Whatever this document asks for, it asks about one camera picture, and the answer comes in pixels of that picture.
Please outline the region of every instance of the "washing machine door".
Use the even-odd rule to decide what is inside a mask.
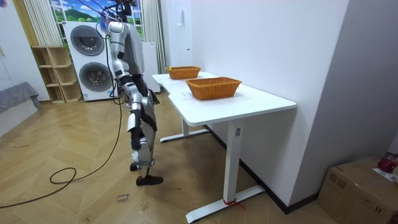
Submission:
[[[112,74],[107,66],[98,62],[85,64],[79,72],[80,82],[89,90],[106,91],[112,87]]]
[[[96,29],[82,25],[72,30],[70,39],[77,51],[87,56],[95,56],[104,50],[104,39]]]

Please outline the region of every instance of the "washing machine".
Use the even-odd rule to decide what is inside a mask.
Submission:
[[[113,68],[108,44],[108,63],[105,33],[96,22],[64,22],[70,55],[75,66],[81,93],[85,101],[110,99],[113,93]]]

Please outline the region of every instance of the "humanoid robot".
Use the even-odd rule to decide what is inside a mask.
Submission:
[[[131,133],[132,158],[131,171],[142,170],[142,175],[136,180],[138,186],[156,185],[163,178],[149,175],[149,169],[154,165],[154,141],[157,131],[154,103],[159,101],[154,92],[148,89],[142,79],[144,72],[144,57],[142,40],[136,28],[126,23],[126,15],[131,15],[130,1],[116,0],[123,4],[123,10],[118,12],[121,22],[112,21],[108,24],[110,49],[114,77],[127,96],[127,107],[130,115],[127,120],[127,131]]]

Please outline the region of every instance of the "wicker basket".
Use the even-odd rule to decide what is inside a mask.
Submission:
[[[234,96],[241,81],[232,78],[199,78],[187,80],[192,95],[199,100],[210,100]]]
[[[172,67],[171,69],[166,68],[167,73],[171,79],[188,79],[197,78],[201,68],[189,66],[189,67]]]

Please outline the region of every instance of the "table leg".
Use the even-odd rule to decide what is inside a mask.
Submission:
[[[160,139],[160,142],[178,140],[178,139],[187,138],[187,137],[191,137],[191,136],[195,136],[195,135],[198,135],[198,134],[204,134],[204,133],[208,133],[209,132],[207,129],[201,129],[201,130],[198,130],[198,131],[189,131],[187,122],[185,122],[183,118],[181,120],[182,120],[182,134],[176,134],[176,135],[173,135],[173,136],[163,137],[163,138]]]
[[[243,120],[236,119],[229,122],[228,125],[228,141],[226,148],[226,164],[224,177],[224,195],[223,200],[213,202],[198,208],[186,215],[188,223],[203,218],[207,215],[215,213],[230,205],[225,202],[240,202],[244,199],[264,192],[264,189],[257,185],[242,192],[236,193],[236,182],[238,179],[239,157],[241,152],[241,141],[243,133]]]

